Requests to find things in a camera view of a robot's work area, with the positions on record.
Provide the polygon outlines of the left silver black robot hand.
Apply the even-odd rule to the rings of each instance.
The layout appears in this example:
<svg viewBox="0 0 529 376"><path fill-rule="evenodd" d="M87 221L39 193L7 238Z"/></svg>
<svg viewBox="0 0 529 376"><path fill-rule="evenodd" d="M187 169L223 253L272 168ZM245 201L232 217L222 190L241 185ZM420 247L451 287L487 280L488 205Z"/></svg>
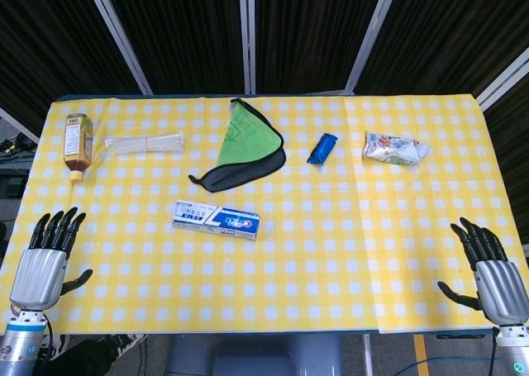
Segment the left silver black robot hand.
<svg viewBox="0 0 529 376"><path fill-rule="evenodd" d="M52 308L65 294L82 287L91 269L64 279L76 237L86 214L77 207L54 215L46 213L36 223L27 249L22 252L10 292L10 303L21 311Z"/></svg>

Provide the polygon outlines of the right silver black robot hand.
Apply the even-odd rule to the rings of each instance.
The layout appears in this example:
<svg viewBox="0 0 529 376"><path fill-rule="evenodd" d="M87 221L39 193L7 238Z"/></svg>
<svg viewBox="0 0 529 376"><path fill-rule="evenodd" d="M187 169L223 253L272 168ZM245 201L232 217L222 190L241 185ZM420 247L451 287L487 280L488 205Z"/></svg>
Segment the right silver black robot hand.
<svg viewBox="0 0 529 376"><path fill-rule="evenodd" d="M459 237L476 284L476 297L459 294L439 281L443 294L459 305L481 311L496 326L528 321L528 294L517 266L508 260L500 239L486 227L461 217L451 230Z"/></svg>

